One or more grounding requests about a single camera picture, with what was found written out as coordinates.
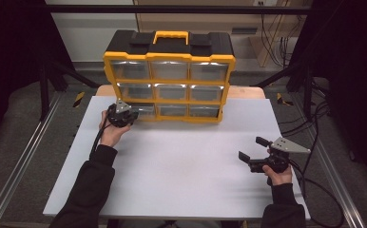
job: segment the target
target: cord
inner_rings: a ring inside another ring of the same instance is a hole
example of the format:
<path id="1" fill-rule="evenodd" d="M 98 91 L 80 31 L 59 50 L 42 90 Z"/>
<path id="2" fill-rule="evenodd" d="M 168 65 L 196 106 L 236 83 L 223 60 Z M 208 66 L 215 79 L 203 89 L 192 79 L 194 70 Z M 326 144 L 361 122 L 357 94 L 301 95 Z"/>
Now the cord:
<path id="1" fill-rule="evenodd" d="M 269 45 L 269 48 L 267 48 L 266 44 L 264 43 L 264 39 L 263 39 L 263 34 L 265 35 L 266 37 L 266 42 L 268 43 Z M 267 36 L 267 33 L 266 33 L 266 30 L 264 29 L 264 14 L 261 14 L 261 42 L 264 46 L 264 48 L 266 49 L 267 53 L 269 54 L 270 58 L 273 60 L 273 62 L 278 65 L 278 66 L 281 66 L 281 63 L 279 63 L 273 56 L 273 54 L 270 52 L 270 50 L 272 49 L 272 43 L 269 42 L 269 39 L 268 39 L 268 36 Z"/>
<path id="2" fill-rule="evenodd" d="M 325 96 L 329 93 L 329 90 L 318 85 L 317 82 L 315 82 L 315 79 L 312 80 L 312 85 L 314 89 L 319 90 L 321 93 L 325 94 Z"/>
<path id="3" fill-rule="evenodd" d="M 318 104 L 318 105 L 317 105 L 317 110 L 316 110 L 316 111 L 320 111 L 322 108 L 324 108 L 324 107 L 326 107 L 326 106 L 328 106 L 328 104 L 327 104 L 326 102 L 322 102 L 322 103 L 320 103 L 320 104 Z M 313 116 L 312 116 L 312 117 L 316 117 L 316 116 L 321 117 L 321 116 L 323 116 L 325 113 L 321 113 L 321 114 L 319 114 L 318 112 L 316 112 L 316 113 L 314 113 L 314 114 L 313 114 Z M 302 124 L 300 124 L 299 126 L 296 126 L 295 128 L 293 128 L 293 129 L 291 129 L 291 130 L 287 130 L 287 131 L 283 131 L 283 132 L 281 132 L 281 135 L 285 135 L 285 134 L 288 134 L 288 133 L 294 132 L 294 131 L 296 131 L 296 130 L 298 130 L 298 129 L 302 128 L 304 125 L 306 125 L 306 124 L 308 124 L 308 123 L 309 123 L 308 121 L 303 122 Z"/>
<path id="4" fill-rule="evenodd" d="M 327 114 L 327 113 L 329 113 L 329 109 L 326 109 L 323 113 L 318 113 L 317 114 L 317 117 L 318 117 L 318 119 L 319 118 L 321 118 L 322 116 L 324 116 L 325 114 Z M 306 127 L 304 127 L 304 128 L 302 128 L 302 129 L 300 129 L 300 130 L 297 130 L 296 132 L 294 132 L 293 134 L 289 134 L 288 135 L 288 133 L 286 133 L 286 135 L 284 136 L 284 137 L 289 137 L 289 136 L 293 136 L 293 135 L 296 135 L 296 134 L 299 134 L 301 131 L 303 131 L 303 130 L 305 130 L 305 129 L 308 129 L 308 128 L 310 128 L 314 123 L 315 123 L 316 121 L 314 120 L 313 122 L 311 122 L 308 126 L 306 126 Z"/>
<path id="5" fill-rule="evenodd" d="M 292 53 L 287 53 L 289 38 L 292 37 L 294 33 L 299 30 L 300 23 L 303 19 L 301 15 L 296 15 L 296 16 L 297 16 L 298 22 L 291 28 L 291 30 L 289 31 L 286 37 L 280 38 L 280 57 L 283 60 L 283 63 L 282 63 L 283 67 L 286 67 L 286 61 L 290 61 L 291 59 L 291 57 L 287 58 L 287 55 L 288 54 L 292 55 Z"/>
<path id="6" fill-rule="evenodd" d="M 343 223 L 344 223 L 344 211 L 343 211 L 343 208 L 341 208 L 341 206 L 340 206 L 340 203 L 338 202 L 338 200 L 336 199 L 336 197 L 333 195 L 333 194 L 331 194 L 326 188 L 324 188 L 322 185 L 320 185 L 320 184 L 318 184 L 317 182 L 315 182 L 315 181 L 313 181 L 313 180 L 310 180 L 310 179 L 305 179 L 305 181 L 307 181 L 307 182 L 310 182 L 310 183 L 312 183 L 312 184 L 314 184 L 315 186 L 317 186 L 318 188 L 320 188 L 321 190 L 323 190 L 330 198 L 332 198 L 332 200 L 334 200 L 334 202 L 336 203 L 336 205 L 338 206 L 338 209 L 339 209 L 339 211 L 340 211 L 340 216 L 341 216 L 341 218 L 340 218 L 340 222 L 337 224 L 337 225 L 335 225 L 335 226 L 330 226 L 330 225 L 326 225 L 326 224 L 323 224 L 322 222 L 319 222 L 319 221 L 317 221 L 316 219 L 314 219 L 314 218 L 312 218 L 311 217 L 311 220 L 314 222 L 314 223 L 316 223 L 316 224 L 318 224 L 318 225 L 320 225 L 320 226 L 322 226 L 322 227 L 325 227 L 325 228 L 339 228 L 339 227 L 341 227 L 341 225 L 343 225 Z"/>
<path id="7" fill-rule="evenodd" d="M 97 137 L 95 137 L 94 144 L 92 145 L 92 147 L 91 147 L 91 152 L 89 153 L 89 158 L 90 158 L 90 159 L 91 159 L 92 154 L 95 152 L 95 150 L 96 150 L 96 148 L 97 148 L 98 141 L 101 139 L 101 136 L 103 135 L 104 130 L 105 130 L 107 127 L 109 127 L 109 126 L 110 126 L 110 124 L 106 126 L 106 120 L 107 120 L 107 117 L 108 117 L 108 115 L 109 115 L 109 111 L 111 110 L 111 108 L 112 108 L 112 105 L 111 105 L 111 106 L 108 108 L 108 110 L 106 111 L 106 118 L 104 119 L 103 125 L 101 126 L 100 130 L 99 130 L 99 131 L 98 131 L 98 133 L 97 133 Z"/>
<path id="8" fill-rule="evenodd" d="M 320 107 L 322 104 L 325 104 L 323 107 L 327 106 L 328 104 L 326 102 L 322 102 L 320 103 L 317 108 L 316 108 L 316 111 L 315 111 L 315 114 L 317 114 L 319 112 L 319 110 L 322 108 Z M 317 134 L 315 135 L 315 138 L 314 138 L 314 141 L 312 143 L 312 146 L 310 148 L 311 152 L 310 154 L 308 155 L 308 158 L 307 158 L 307 162 L 305 163 L 304 165 L 304 169 L 302 170 L 302 175 L 305 175 L 305 172 L 307 170 L 307 167 L 308 167 L 308 164 L 311 160 L 311 157 L 312 157 L 312 154 L 314 153 L 314 149 L 315 149 L 315 146 L 317 145 L 317 141 L 318 141 L 318 135 L 319 135 L 319 125 L 318 125 L 318 115 L 314 115 L 314 119 L 315 119 L 315 128 L 316 128 L 316 131 L 317 131 Z"/>
<path id="9" fill-rule="evenodd" d="M 295 161 L 292 161 L 290 160 L 289 163 L 297 170 L 299 171 L 299 174 L 301 175 L 300 177 L 300 181 L 301 181 L 301 194 L 302 196 L 305 198 L 306 197 L 306 191 L 305 191 L 305 177 L 304 175 L 302 174 L 302 171 L 301 169 L 299 168 L 299 165 L 295 162 Z"/>
<path id="10" fill-rule="evenodd" d="M 289 123 L 294 123 L 294 122 L 299 121 L 299 120 L 301 120 L 301 119 L 302 119 L 302 117 L 299 117 L 299 118 L 296 118 L 294 121 L 280 122 L 280 123 L 278 123 L 278 124 L 289 124 Z"/>

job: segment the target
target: plastic drawer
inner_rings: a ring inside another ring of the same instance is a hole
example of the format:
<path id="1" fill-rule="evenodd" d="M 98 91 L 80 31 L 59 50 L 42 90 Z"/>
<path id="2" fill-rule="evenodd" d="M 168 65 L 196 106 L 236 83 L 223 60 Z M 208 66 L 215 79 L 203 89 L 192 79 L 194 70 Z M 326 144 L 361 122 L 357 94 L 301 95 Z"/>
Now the plastic drawer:
<path id="1" fill-rule="evenodd" d="M 111 65 L 115 76 L 121 79 L 149 79 L 147 61 L 116 61 L 112 60 Z"/>
<path id="2" fill-rule="evenodd" d="M 156 98 L 165 100 L 186 100 L 186 85 L 155 84 Z"/>
<path id="3" fill-rule="evenodd" d="M 155 79 L 187 79 L 187 63 L 185 62 L 154 61 L 150 64 Z"/>
<path id="4" fill-rule="evenodd" d="M 156 118 L 154 104 L 152 103 L 130 103 L 132 110 L 139 112 L 139 120 L 153 120 Z"/>
<path id="5" fill-rule="evenodd" d="M 160 116 L 185 116 L 186 104 L 157 104 Z"/>
<path id="6" fill-rule="evenodd" d="M 228 64 L 191 63 L 190 75 L 192 80 L 225 81 Z"/>
<path id="7" fill-rule="evenodd" d="M 189 106 L 189 116 L 191 117 L 215 117 L 219 115 L 218 105 L 191 104 Z"/>
<path id="8" fill-rule="evenodd" d="M 222 99 L 223 86 L 191 85 L 190 100 L 219 102 Z"/>
<path id="9" fill-rule="evenodd" d="M 151 84 L 123 84 L 119 83 L 118 87 L 122 93 L 122 99 L 152 99 L 153 92 Z"/>

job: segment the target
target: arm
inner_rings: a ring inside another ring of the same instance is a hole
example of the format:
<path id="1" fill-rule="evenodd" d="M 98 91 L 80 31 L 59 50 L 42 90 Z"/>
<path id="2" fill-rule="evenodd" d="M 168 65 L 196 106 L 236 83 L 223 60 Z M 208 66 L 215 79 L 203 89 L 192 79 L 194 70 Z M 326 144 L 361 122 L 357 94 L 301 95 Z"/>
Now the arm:
<path id="1" fill-rule="evenodd" d="M 272 179 L 273 204 L 264 209 L 261 228 L 305 227 L 305 211 L 294 198 L 290 166 L 280 174 L 267 165 L 263 170 Z"/>
<path id="2" fill-rule="evenodd" d="M 81 167 L 65 206 L 52 221 L 52 227 L 98 227 L 98 217 L 106 203 L 115 170 L 112 164 L 118 153 L 113 147 L 130 126 L 122 128 L 109 125 L 104 130 L 100 144 Z"/>

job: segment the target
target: white table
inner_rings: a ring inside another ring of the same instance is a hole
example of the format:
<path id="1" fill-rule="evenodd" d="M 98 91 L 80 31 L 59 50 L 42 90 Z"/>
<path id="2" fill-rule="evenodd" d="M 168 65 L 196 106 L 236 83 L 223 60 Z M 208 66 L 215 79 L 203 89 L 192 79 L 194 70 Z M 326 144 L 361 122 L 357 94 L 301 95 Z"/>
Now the white table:
<path id="1" fill-rule="evenodd" d="M 101 111 L 115 97 L 92 97 L 44 214 L 65 204 L 78 171 L 88 159 Z M 109 198 L 100 215 L 119 219 L 254 219 L 272 203 L 263 174 L 238 159 L 267 157 L 255 143 L 280 131 L 270 101 L 227 99 L 221 123 L 136 122 L 116 148 L 119 154 Z M 294 180 L 298 203 L 310 215 Z"/>

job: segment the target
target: black sleeve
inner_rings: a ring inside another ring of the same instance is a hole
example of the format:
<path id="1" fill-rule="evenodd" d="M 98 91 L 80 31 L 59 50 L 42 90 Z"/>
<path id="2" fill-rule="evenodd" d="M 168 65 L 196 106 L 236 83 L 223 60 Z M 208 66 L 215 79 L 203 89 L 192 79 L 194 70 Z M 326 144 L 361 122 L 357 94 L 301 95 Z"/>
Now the black sleeve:
<path id="1" fill-rule="evenodd" d="M 297 204 L 293 193 L 293 183 L 272 186 L 273 204 L 263 212 L 261 228 L 304 228 L 304 207 Z"/>
<path id="2" fill-rule="evenodd" d="M 115 170 L 112 164 L 118 152 L 99 144 L 80 169 L 65 206 L 57 214 L 52 227 L 98 227 L 98 217 L 106 203 Z"/>

